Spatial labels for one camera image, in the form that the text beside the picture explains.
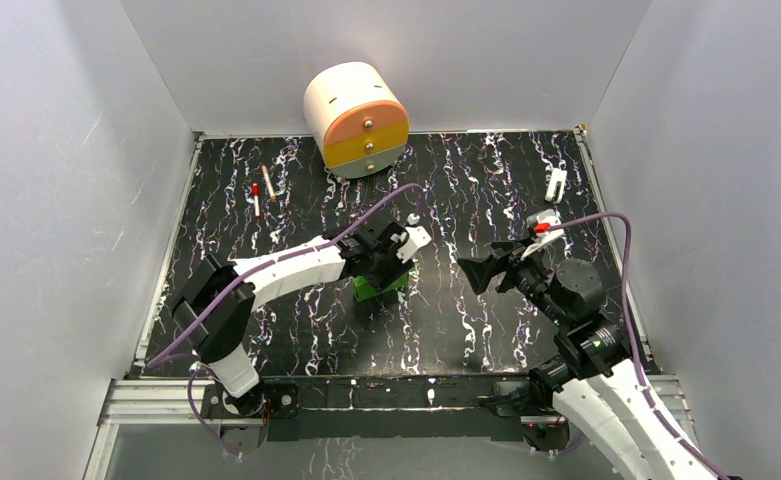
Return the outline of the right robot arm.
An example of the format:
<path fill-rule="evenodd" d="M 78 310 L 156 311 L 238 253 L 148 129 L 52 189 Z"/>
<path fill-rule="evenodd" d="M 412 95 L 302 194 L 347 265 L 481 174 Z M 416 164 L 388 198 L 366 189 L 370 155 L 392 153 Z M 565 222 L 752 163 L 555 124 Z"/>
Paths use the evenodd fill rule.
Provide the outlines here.
<path fill-rule="evenodd" d="M 724 479 L 689 440 L 642 372 L 627 325 L 602 310 L 594 266 L 566 259 L 548 266 L 528 243 L 498 242 L 484 258 L 457 263 L 473 291 L 494 278 L 520 292 L 558 328 L 557 354 L 529 373 L 518 400 L 572 422 L 625 479 Z"/>

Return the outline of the green paper box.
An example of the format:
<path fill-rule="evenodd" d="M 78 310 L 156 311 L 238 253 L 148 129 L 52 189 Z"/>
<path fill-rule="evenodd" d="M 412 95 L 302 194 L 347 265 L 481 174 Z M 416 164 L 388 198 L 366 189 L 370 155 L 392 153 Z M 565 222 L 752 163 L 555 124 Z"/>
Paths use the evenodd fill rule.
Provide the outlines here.
<path fill-rule="evenodd" d="M 409 260 L 372 271 L 357 273 L 352 271 L 355 300 L 365 301 L 392 290 L 405 288 L 409 282 L 410 272 L 415 268 L 415 261 Z"/>

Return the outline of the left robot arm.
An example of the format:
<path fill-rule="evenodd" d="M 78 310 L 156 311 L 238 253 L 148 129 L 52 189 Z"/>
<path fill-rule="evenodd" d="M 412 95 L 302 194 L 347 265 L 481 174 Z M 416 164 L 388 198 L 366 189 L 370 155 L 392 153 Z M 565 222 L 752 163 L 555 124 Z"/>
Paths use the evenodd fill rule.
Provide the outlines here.
<path fill-rule="evenodd" d="M 250 259 L 206 258 L 169 304 L 168 312 L 221 387 L 220 398 L 240 417 L 278 401 L 243 345 L 250 315 L 304 288 L 361 278 L 384 291 L 415 265 L 431 242 L 421 226 L 390 221 L 362 225 L 340 237 L 317 236 L 294 248 Z"/>

